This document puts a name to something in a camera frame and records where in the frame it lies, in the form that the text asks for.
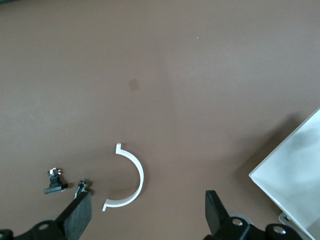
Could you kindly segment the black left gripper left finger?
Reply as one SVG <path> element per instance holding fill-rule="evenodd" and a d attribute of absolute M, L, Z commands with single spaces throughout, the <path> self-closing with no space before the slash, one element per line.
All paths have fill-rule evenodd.
<path fill-rule="evenodd" d="M 55 220 L 45 220 L 27 232 L 14 236 L 0 229 L 0 240 L 79 240 L 92 219 L 92 196 L 80 193 Z"/>

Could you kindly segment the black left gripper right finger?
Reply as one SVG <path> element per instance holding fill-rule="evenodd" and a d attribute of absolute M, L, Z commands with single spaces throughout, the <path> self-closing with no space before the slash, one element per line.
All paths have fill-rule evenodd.
<path fill-rule="evenodd" d="M 210 234 L 204 240 L 303 240 L 287 225 L 268 224 L 261 230 L 248 216 L 228 213 L 214 190 L 205 192 L 205 218 Z"/>

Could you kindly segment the white drawer cabinet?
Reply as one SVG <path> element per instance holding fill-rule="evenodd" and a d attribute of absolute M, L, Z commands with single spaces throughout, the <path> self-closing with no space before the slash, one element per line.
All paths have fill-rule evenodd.
<path fill-rule="evenodd" d="M 304 240 L 320 240 L 320 107 L 250 173 Z"/>

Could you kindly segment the white semicircular clamp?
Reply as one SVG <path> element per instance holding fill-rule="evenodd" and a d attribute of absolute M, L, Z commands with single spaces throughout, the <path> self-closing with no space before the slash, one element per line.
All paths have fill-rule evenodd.
<path fill-rule="evenodd" d="M 117 199 L 117 200 L 107 198 L 103 204 L 103 207 L 101 210 L 102 212 L 105 212 L 107 208 L 121 208 L 131 204 L 140 195 L 144 186 L 145 172 L 140 160 L 133 153 L 123 149 L 121 142 L 118 142 L 116 144 L 115 154 L 128 159 L 130 162 L 134 164 L 139 174 L 139 185 L 138 185 L 138 188 L 135 190 L 135 192 L 126 198 Z"/>

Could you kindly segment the small metal switch part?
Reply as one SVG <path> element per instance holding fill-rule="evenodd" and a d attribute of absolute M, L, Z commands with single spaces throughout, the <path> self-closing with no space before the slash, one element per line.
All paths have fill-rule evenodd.
<path fill-rule="evenodd" d="M 78 182 L 73 199 L 76 199 L 81 193 L 90 193 L 90 192 L 91 192 L 90 182 L 87 179 L 81 179 Z"/>

